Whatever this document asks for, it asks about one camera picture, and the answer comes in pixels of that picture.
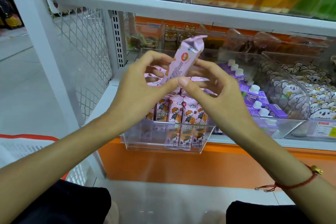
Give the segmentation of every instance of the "hand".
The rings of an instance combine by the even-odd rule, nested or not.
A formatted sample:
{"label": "hand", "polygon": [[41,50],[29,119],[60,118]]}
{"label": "hand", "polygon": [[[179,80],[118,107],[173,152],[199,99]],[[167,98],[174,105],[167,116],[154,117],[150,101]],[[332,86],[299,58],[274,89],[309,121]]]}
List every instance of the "hand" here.
{"label": "hand", "polygon": [[[259,129],[247,110],[238,82],[213,62],[198,59],[195,66],[200,70],[191,71],[188,76],[208,78],[206,82],[192,82],[179,77],[179,85],[195,98],[217,126],[233,140],[251,129]],[[205,94],[201,88],[207,88],[218,96]]]}
{"label": "hand", "polygon": [[144,73],[152,73],[162,78],[163,73],[153,66],[166,69],[172,60],[166,54],[148,51],[128,67],[111,106],[104,114],[113,121],[111,126],[118,127],[120,134],[144,119],[164,95],[179,86],[177,78],[174,78],[162,86],[150,87],[144,77]]}

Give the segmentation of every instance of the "white plastic basket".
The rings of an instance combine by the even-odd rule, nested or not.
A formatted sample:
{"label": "white plastic basket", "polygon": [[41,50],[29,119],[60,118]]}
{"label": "white plastic basket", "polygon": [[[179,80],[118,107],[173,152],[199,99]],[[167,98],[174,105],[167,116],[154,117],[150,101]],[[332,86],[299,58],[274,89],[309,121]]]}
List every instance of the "white plastic basket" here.
{"label": "white plastic basket", "polygon": [[[31,153],[34,153],[58,139],[51,136],[40,135],[3,135],[0,134],[0,168],[9,165]],[[89,168],[86,160],[79,163],[72,170],[62,177],[75,184],[85,185],[87,170]]]}

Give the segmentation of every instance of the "shelf label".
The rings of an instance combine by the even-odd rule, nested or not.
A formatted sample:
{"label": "shelf label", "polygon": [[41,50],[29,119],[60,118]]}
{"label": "shelf label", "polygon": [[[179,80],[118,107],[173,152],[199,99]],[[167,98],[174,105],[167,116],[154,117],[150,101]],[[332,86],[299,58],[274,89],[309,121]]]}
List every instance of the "shelf label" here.
{"label": "shelf label", "polygon": [[317,137],[336,137],[336,123],[319,121],[313,133]]}

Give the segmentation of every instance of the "orange display base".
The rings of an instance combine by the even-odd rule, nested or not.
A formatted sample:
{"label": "orange display base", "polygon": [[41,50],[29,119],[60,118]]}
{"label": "orange display base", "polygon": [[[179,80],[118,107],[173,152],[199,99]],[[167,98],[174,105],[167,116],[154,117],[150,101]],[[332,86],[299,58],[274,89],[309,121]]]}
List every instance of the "orange display base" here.
{"label": "orange display base", "polygon": [[[307,165],[317,165],[323,177],[336,185],[335,151],[287,150]],[[184,154],[126,149],[116,138],[98,151],[110,180],[236,188],[274,183],[253,158],[233,144],[207,143],[201,154]]]}

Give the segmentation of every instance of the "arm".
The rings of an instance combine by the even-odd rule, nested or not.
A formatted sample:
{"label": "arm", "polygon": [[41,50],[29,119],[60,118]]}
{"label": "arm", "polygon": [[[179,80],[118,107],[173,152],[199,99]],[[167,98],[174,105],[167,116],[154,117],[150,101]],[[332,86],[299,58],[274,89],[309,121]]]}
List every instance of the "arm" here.
{"label": "arm", "polygon": [[[291,186],[312,176],[312,172],[302,162],[263,133],[254,122],[233,77],[212,62],[198,60],[196,65],[203,69],[192,71],[191,76],[206,77],[210,81],[196,83],[181,77],[179,84],[272,179],[279,184]],[[212,90],[218,97],[206,95],[200,87]],[[312,222],[333,223],[336,220],[336,188],[323,178],[317,177],[311,183],[285,193]]]}
{"label": "arm", "polygon": [[[149,65],[165,67],[171,60],[167,55],[147,52],[129,66],[106,113],[63,139],[0,169],[0,224],[12,222],[66,172],[137,124],[163,95],[176,89],[177,79],[154,88],[144,78],[145,72],[163,77]],[[135,98],[141,103],[136,108],[132,104]]]}

